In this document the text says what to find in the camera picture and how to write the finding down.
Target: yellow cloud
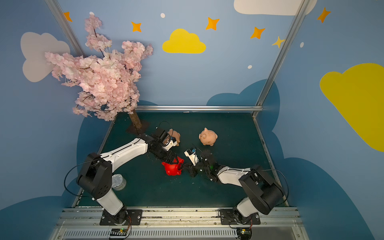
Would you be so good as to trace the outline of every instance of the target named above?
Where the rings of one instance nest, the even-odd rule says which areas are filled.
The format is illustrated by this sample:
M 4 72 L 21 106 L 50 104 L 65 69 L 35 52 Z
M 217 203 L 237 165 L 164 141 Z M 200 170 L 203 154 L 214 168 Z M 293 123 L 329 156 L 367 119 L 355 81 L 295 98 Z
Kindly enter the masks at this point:
M 173 31 L 169 40 L 163 43 L 163 50 L 167 53 L 202 53 L 205 48 L 196 34 L 181 28 Z
M 320 88 L 357 134 L 384 152 L 384 67 L 363 63 L 343 74 L 330 72 Z

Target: blue wall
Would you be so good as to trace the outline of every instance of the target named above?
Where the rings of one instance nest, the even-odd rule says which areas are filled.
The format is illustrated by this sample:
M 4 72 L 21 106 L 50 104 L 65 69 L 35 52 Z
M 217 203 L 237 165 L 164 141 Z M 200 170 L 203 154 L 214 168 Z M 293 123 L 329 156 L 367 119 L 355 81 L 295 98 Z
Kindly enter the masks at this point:
M 73 197 L 63 192 L 63 179 L 76 164 L 78 144 L 83 143 L 81 151 L 97 151 L 109 122 L 87 118 L 81 131 L 84 134 L 79 136 L 84 118 L 73 114 L 72 107 L 80 88 L 62 86 L 50 74 L 37 83 L 24 76 L 20 40 L 25 32 L 50 33 L 68 43 L 44 0 L 2 2 L 0 15 L 1 238 L 24 239 L 28 234 L 29 239 L 44 240 L 62 208 L 73 202 Z M 89 125 L 95 126 L 92 135 L 87 131 Z M 68 184 L 75 176 L 74 171 Z M 71 188 L 76 190 L 74 181 Z M 19 223 L 27 224 L 16 228 Z
M 331 13 L 321 23 L 324 7 Z M 384 239 L 384 152 L 360 138 L 319 86 L 331 71 L 384 66 L 383 12 L 383 1 L 318 0 L 257 117 L 311 240 Z
M 140 100 L 158 105 L 207 105 L 217 94 L 240 94 L 249 85 L 266 79 L 279 51 L 272 44 L 278 36 L 285 38 L 293 20 L 293 16 L 241 14 L 234 9 L 233 0 L 117 0 L 108 4 L 101 0 L 60 0 L 59 3 L 64 12 L 70 12 L 73 21 L 70 24 L 88 55 L 101 56 L 83 45 L 88 34 L 84 19 L 90 11 L 103 22 L 96 31 L 113 41 L 112 49 L 122 51 L 121 43 L 126 40 L 153 45 L 153 55 L 142 61 L 142 78 L 137 86 Z M 208 17 L 220 19 L 216 31 L 206 30 Z M 131 22 L 141 23 L 142 32 L 132 32 Z M 260 39 L 250 39 L 254 27 L 265 28 Z M 178 28 L 197 34 L 207 46 L 205 52 L 164 52 L 162 44 Z M 241 103 L 254 105 L 254 98 Z

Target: dark green tabletop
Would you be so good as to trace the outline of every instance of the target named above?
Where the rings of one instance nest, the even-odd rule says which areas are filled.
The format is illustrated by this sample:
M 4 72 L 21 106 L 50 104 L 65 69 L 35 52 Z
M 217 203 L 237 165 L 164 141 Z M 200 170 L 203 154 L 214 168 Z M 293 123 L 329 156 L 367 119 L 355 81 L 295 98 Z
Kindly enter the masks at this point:
M 247 168 L 255 164 L 270 169 L 268 159 L 249 113 L 139 113 L 150 122 L 147 134 L 154 132 L 161 121 L 167 121 L 180 133 L 180 146 L 172 147 L 179 157 L 189 161 L 184 151 L 192 144 L 201 150 L 209 149 L 222 165 Z M 102 152 L 111 151 L 131 142 L 135 136 L 126 133 L 131 124 L 127 113 L 119 113 Z M 160 126 L 169 130 L 163 122 Z M 214 146 L 203 146 L 199 134 L 204 128 L 218 135 Z M 168 176 L 160 160 L 150 154 L 138 156 L 118 168 L 114 174 L 122 174 L 127 186 L 115 191 L 126 206 L 156 207 L 232 207 L 246 197 L 241 187 L 211 182 L 203 174 L 191 178 L 188 172 Z M 80 206 L 97 206 L 97 202 L 83 197 Z

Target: artificial cherry blossom tree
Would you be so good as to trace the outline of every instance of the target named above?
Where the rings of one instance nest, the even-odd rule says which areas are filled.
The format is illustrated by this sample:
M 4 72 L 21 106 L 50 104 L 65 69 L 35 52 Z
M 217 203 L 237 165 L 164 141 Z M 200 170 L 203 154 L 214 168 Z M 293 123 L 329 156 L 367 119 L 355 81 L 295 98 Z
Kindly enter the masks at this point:
M 141 77 L 140 61 L 152 55 L 151 45 L 144 47 L 140 42 L 125 41 L 122 43 L 124 53 L 116 50 L 107 51 L 112 41 L 104 35 L 96 33 L 101 21 L 95 15 L 85 20 L 85 30 L 88 32 L 86 46 L 101 51 L 103 58 L 89 56 L 73 57 L 65 53 L 62 56 L 45 53 L 47 61 L 54 65 L 52 76 L 60 81 L 65 76 L 65 86 L 80 86 L 83 91 L 75 101 L 75 114 L 87 117 L 93 112 L 105 121 L 113 120 L 118 112 L 128 112 L 136 128 L 141 128 L 141 122 L 135 112 L 139 101 L 139 91 L 135 82 Z

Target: yellow star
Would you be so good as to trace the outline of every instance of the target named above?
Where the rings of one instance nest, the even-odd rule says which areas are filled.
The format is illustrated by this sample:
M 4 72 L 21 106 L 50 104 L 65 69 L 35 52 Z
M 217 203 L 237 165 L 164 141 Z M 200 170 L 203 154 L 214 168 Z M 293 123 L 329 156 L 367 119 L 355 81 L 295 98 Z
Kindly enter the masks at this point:
M 216 31 L 216 24 L 217 22 L 219 21 L 219 19 L 210 19 L 208 18 L 208 26 L 205 30 L 208 30 L 208 29 L 213 29 Z
M 131 22 L 132 23 L 132 25 L 133 25 L 133 31 L 139 31 L 139 32 L 141 32 L 141 30 L 140 30 L 140 25 L 141 25 L 141 23 L 134 23 L 134 22 Z
M 64 16 L 65 16 L 65 18 L 66 18 L 68 21 L 72 22 L 72 19 L 70 18 L 70 12 L 66 12 L 66 13 L 64 13 Z
M 263 29 L 258 29 L 258 28 L 255 27 L 255 31 L 253 32 L 251 38 L 258 38 L 258 39 L 260 39 L 261 36 L 262 36 L 262 32 L 263 32 L 264 30 L 265 30 L 265 28 L 263 28 Z
M 281 43 L 284 42 L 284 41 L 285 41 L 285 39 L 281 40 L 280 36 L 278 36 L 276 43 L 272 44 L 272 46 L 273 45 L 277 45 L 280 48 Z
M 323 13 L 319 16 L 319 18 L 317 20 L 321 20 L 321 23 L 324 22 L 325 18 L 328 16 L 328 14 L 330 14 L 331 12 L 328 12 L 327 10 L 323 10 Z

